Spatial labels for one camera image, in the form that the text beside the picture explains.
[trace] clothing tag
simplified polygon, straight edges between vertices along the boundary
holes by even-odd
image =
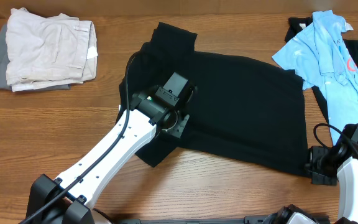
[[[98,56],[98,51],[96,51],[96,47],[90,47],[88,49],[88,54],[86,55],[86,59],[91,59]]]
[[[345,30],[348,31],[348,30],[353,30],[353,27],[348,24],[347,22],[345,22]]]

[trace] blue garment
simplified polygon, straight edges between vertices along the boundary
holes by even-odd
[[[318,86],[327,100],[329,123],[342,130],[358,123],[358,69],[341,33],[352,27],[333,12],[314,12],[313,23],[299,32],[273,59],[283,69],[295,69],[303,89]],[[335,144],[339,134],[331,130]]]

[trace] black fabric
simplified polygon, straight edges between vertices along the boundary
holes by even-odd
[[[290,41],[297,33],[301,32],[303,28],[300,24],[305,24],[306,26],[310,25],[313,22],[311,17],[307,18],[295,18],[291,17],[288,19],[288,23],[290,27],[288,28],[287,34],[284,38],[285,42]],[[343,40],[346,48],[349,51],[354,63],[358,68],[358,40]],[[324,98],[323,94],[321,93],[320,89],[317,86],[311,88],[314,93],[314,97],[316,98],[317,104],[320,107],[321,113],[324,116],[324,119],[328,123],[328,108],[327,108],[327,100]]]
[[[293,70],[251,58],[194,52],[195,39],[196,34],[160,23],[130,66],[130,95],[164,85],[174,71],[198,89],[182,138],[160,133],[137,155],[156,166],[184,147],[307,176],[303,80]],[[119,88],[124,96],[124,85]]]

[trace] wooden table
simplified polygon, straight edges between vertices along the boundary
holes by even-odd
[[[129,56],[149,41],[158,21],[196,32],[195,49],[252,57],[274,64],[284,45],[289,17],[308,14],[220,16],[84,17],[95,23],[98,74],[69,91],[0,91],[0,223],[25,217],[30,186],[40,174],[54,178],[83,157],[113,126],[118,84]],[[358,13],[342,14],[358,39]],[[6,22],[0,19],[0,28]],[[310,90],[305,91],[308,145],[324,122]],[[328,130],[320,132],[330,142]],[[106,187],[96,208],[113,218],[240,218],[266,215],[295,204],[336,219],[339,187],[256,164],[176,149],[156,168],[136,156]]]

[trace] gray cloth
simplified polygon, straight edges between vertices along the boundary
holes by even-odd
[[[0,89],[12,90],[12,88],[6,83],[6,67],[10,62],[7,57],[7,45],[6,45],[6,24],[2,26],[0,31]],[[33,91],[44,91],[44,90],[69,90],[69,85],[50,86],[47,88],[33,90]]]

